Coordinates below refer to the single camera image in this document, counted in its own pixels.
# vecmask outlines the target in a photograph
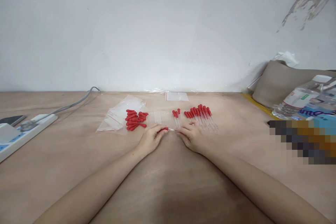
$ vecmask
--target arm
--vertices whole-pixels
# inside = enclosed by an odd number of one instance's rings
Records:
[[[328,219],[307,201],[276,179],[225,152],[223,148],[211,142],[211,139],[205,141],[198,127],[184,125],[175,130],[189,149],[214,163],[275,223],[330,224]]]
[[[138,146],[84,179],[34,223],[89,223],[129,172],[156,149],[162,136],[168,132],[160,131],[165,127],[155,124],[147,128]]]

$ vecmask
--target white power strip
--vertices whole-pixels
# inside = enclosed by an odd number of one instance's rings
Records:
[[[35,116],[32,120],[38,120],[39,118],[45,116],[45,114],[40,114]],[[0,138],[2,136],[15,135],[16,137],[13,139],[8,139],[8,142],[4,143],[1,141],[0,143],[0,162],[4,161],[10,155],[12,155],[15,151],[21,148],[24,144],[26,144],[30,139],[52,124],[58,118],[57,115],[51,114],[50,116],[42,119],[37,122],[37,126],[32,128],[31,130],[21,132],[20,127],[17,129],[12,126],[6,124],[0,127]]]

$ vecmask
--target yellow object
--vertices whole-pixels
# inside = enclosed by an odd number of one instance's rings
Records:
[[[264,111],[266,114],[268,114],[269,116],[271,116],[274,120],[282,121],[282,119],[280,119],[280,118],[275,117],[274,115],[272,115],[272,110],[266,108],[265,106],[261,105],[260,103],[256,102],[255,100],[253,100],[252,95],[246,94],[246,93],[241,93],[241,95],[244,96],[251,103],[253,103],[255,106],[257,106],[259,109],[261,109],[262,111]]]

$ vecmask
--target white wall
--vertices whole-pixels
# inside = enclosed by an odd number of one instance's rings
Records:
[[[0,91],[240,91],[286,50],[336,69],[336,0],[303,30],[294,2],[0,0]]]

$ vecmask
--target white plastic bag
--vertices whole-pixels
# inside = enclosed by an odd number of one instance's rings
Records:
[[[146,112],[146,103],[132,95],[126,96],[113,108],[110,108],[96,132],[109,131],[111,133],[126,135],[128,133],[125,118],[126,110]]]

